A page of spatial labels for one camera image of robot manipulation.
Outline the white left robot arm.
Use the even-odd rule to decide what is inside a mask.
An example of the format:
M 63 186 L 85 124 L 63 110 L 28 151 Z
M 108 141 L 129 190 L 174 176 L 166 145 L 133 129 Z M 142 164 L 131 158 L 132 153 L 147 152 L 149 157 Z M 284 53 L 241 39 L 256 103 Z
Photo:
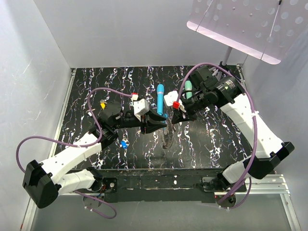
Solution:
M 150 109 L 145 99 L 133 102 L 133 108 L 123 111 L 119 102 L 106 103 L 98 125 L 56 156 L 27 164 L 23 188 L 38 208 L 45 208 L 58 196 L 79 189 L 93 193 L 103 187 L 103 176 L 93 167 L 76 173 L 70 170 L 93 154 L 99 153 L 117 138 L 117 129 L 139 127 L 142 134 L 165 128 L 166 118 Z

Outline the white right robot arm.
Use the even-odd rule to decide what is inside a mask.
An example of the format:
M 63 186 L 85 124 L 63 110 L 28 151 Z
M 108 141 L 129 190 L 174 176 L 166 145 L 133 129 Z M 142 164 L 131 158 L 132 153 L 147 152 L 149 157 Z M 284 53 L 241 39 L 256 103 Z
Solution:
M 229 191 L 246 178 L 261 180 L 295 149 L 290 141 L 283 142 L 270 130 L 242 84 L 230 73 L 218 80 L 206 66 L 200 65 L 185 80 L 192 83 L 193 89 L 184 91 L 191 93 L 191 97 L 183 97 L 176 90 L 164 96 L 165 105 L 173 110 L 171 122 L 193 121 L 197 112 L 215 106 L 233 121 L 253 148 L 249 157 L 229 165 L 204 183 L 206 190 Z

